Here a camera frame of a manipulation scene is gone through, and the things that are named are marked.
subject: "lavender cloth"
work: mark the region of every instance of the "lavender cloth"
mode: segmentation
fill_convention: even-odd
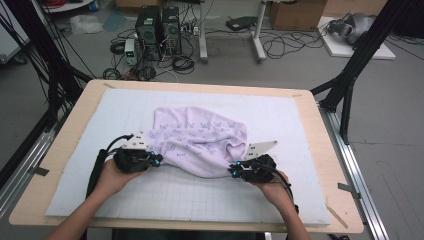
[[[162,163],[199,177],[230,176],[230,163],[247,151],[246,126],[198,107],[157,108],[154,129],[146,134]]]

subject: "wooden table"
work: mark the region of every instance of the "wooden table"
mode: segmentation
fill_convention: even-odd
[[[50,200],[68,159],[71,157],[84,132],[92,114],[95,112],[103,93],[109,88],[143,89],[194,93],[240,94],[254,96],[274,96],[293,98],[296,102],[303,124],[331,224],[320,227],[307,227],[309,232],[322,233],[360,233],[363,231],[362,220],[349,192],[338,189],[338,183],[346,184],[346,179],[333,149],[330,137],[324,126],[312,94],[307,90],[272,89],[255,87],[195,85],[175,83],[125,82],[93,80],[85,88],[78,103],[56,137],[46,154],[42,168],[49,169],[47,176],[34,175],[21,199],[10,216],[10,223],[16,225],[58,225],[63,217],[45,216]],[[284,232],[282,224],[261,223],[222,223],[222,222],[187,222],[135,219],[96,218],[92,227],[115,228],[158,228],[182,230],[228,230]]]

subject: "table leg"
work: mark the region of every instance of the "table leg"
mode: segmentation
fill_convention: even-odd
[[[206,16],[204,16],[204,7],[205,0],[200,1],[200,30],[199,30],[199,52],[200,52],[200,60],[203,63],[208,63],[208,50],[206,48],[206,35],[205,35],[205,20]]]
[[[262,62],[266,59],[262,43],[259,40],[259,34],[261,33],[262,21],[265,15],[266,1],[262,0],[259,6],[258,21],[256,23],[256,30],[252,32],[253,43],[258,53],[258,62]]]

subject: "human hand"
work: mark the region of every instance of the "human hand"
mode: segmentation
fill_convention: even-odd
[[[113,159],[107,160],[103,164],[102,173],[100,174],[99,181],[97,182],[92,194],[99,195],[104,199],[107,199],[121,191],[129,181],[140,176],[142,173],[143,172],[130,174],[123,173],[118,169]]]
[[[280,174],[285,178],[287,183],[289,182],[289,178],[287,175],[279,171]],[[287,190],[284,188],[283,184],[276,177],[271,180],[269,183],[252,183],[256,187],[258,187],[265,198],[274,205],[277,209],[282,210],[280,208],[291,208],[293,207],[293,202],[289,197]]]

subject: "computer case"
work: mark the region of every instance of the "computer case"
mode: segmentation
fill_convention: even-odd
[[[166,39],[166,54],[181,54],[181,33],[178,7],[166,7],[162,12],[162,24]]]
[[[164,40],[159,6],[142,6],[135,23],[142,55],[148,60],[161,60]]]

